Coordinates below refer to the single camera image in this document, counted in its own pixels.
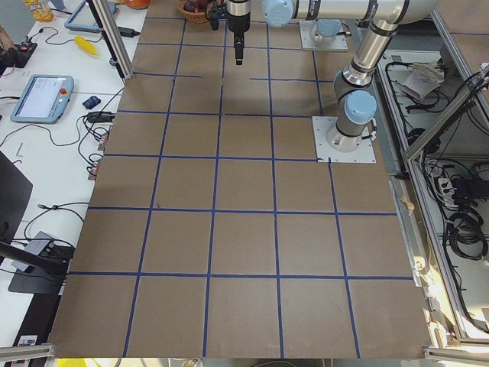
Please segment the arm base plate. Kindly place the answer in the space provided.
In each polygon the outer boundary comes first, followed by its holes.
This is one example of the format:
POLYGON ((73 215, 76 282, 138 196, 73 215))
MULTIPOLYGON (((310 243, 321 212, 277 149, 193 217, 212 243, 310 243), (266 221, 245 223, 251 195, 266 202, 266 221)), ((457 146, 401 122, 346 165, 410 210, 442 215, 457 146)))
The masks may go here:
POLYGON ((346 52, 346 31, 340 19, 300 21, 300 37, 304 50, 346 52))
POLYGON ((313 116, 316 160, 321 163, 375 164, 375 134, 364 127, 362 135, 347 137, 336 126, 335 116, 313 116))

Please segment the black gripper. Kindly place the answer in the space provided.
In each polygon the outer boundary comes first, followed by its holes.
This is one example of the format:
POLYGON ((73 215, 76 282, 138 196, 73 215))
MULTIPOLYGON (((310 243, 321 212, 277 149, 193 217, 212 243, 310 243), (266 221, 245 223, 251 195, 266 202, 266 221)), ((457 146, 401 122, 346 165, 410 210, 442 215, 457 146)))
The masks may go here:
POLYGON ((228 14, 228 29, 234 33, 235 62, 237 65, 243 64, 245 36, 244 33, 250 28, 251 14, 236 16, 228 14))

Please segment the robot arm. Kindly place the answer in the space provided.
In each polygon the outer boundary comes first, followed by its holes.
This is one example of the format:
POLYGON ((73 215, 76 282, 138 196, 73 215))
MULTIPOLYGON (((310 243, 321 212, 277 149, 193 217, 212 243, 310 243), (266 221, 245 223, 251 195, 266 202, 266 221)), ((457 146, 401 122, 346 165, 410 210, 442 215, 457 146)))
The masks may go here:
POLYGON ((310 37, 318 44, 331 43, 342 32, 340 19, 316 19, 310 31, 310 37))
POLYGON ((368 22, 350 64, 339 71, 334 81, 338 118, 326 133, 326 141, 337 151, 357 149, 361 136, 377 111, 375 98, 366 90, 376 66, 401 24, 426 17, 437 1, 262 1, 266 22, 280 28, 293 19, 358 19, 368 22))

